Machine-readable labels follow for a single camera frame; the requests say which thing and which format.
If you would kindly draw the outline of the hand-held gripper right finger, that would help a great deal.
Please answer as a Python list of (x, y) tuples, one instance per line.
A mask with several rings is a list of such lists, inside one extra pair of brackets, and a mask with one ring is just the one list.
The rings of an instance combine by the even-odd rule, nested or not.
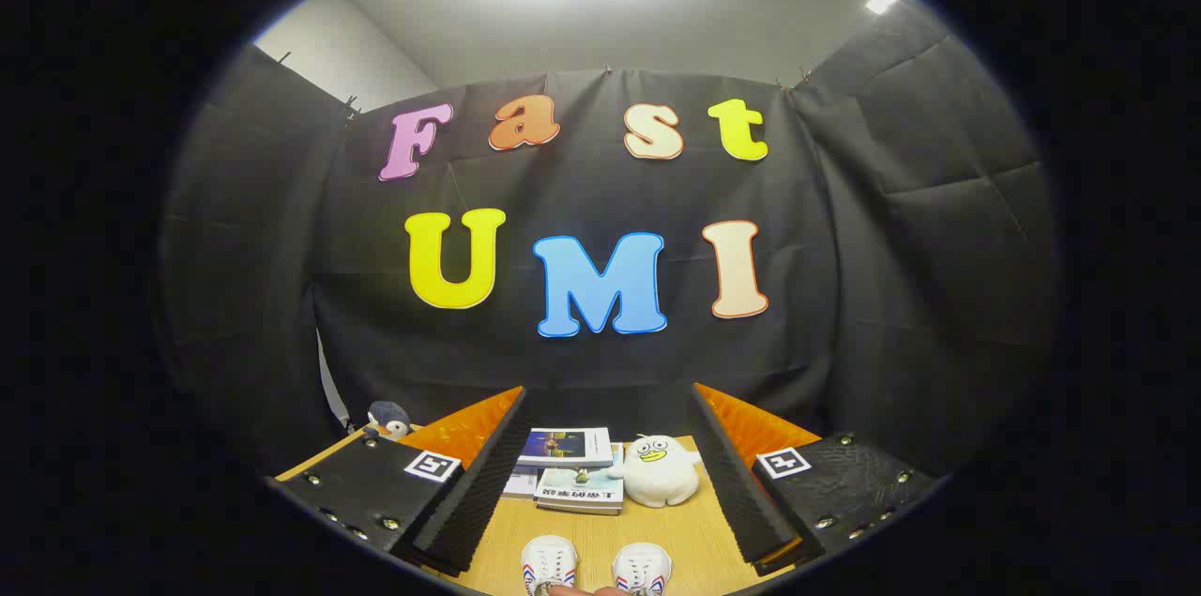
[(761, 577), (862, 543), (939, 485), (854, 431), (818, 436), (699, 383), (691, 401), (692, 436), (725, 523)]

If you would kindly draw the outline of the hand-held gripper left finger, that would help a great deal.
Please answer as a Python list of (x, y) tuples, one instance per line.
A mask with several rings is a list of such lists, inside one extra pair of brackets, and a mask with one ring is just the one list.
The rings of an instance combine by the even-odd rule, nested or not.
[(267, 485), (357, 546), (456, 577), (522, 453), (527, 397), (498, 392), (404, 439), (364, 428)]

